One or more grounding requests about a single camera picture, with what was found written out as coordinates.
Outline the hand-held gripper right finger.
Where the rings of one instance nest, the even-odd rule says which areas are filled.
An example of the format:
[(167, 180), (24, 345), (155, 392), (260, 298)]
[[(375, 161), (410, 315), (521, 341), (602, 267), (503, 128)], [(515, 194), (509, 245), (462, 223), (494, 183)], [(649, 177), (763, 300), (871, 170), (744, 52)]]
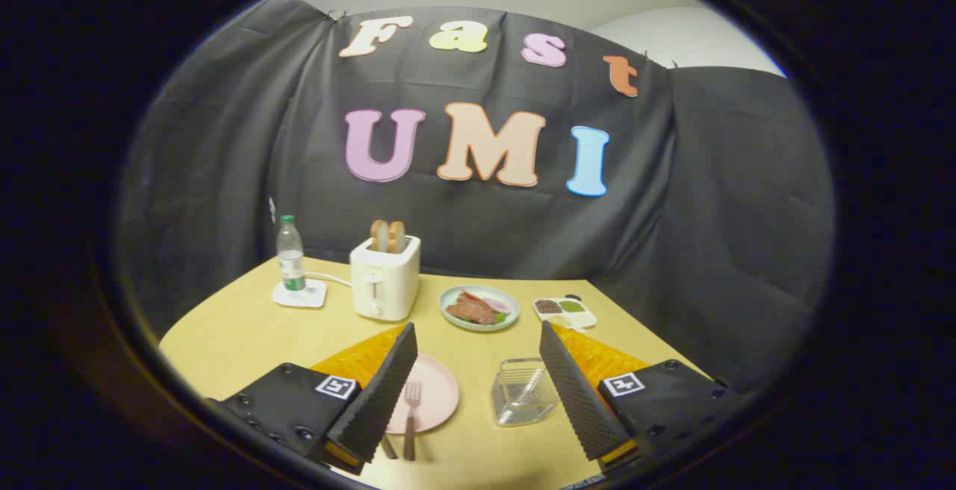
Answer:
[(543, 323), (539, 352), (585, 456), (602, 470), (676, 462), (743, 403), (679, 360), (648, 364), (552, 322)]

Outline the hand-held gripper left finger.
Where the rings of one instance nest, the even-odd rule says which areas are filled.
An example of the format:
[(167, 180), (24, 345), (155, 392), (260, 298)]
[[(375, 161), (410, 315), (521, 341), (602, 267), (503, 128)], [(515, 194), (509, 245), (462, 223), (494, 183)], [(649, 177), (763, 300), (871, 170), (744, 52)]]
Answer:
[(413, 323), (373, 335), (314, 367), (281, 363), (206, 404), (309, 462), (359, 475), (372, 462), (419, 355)]

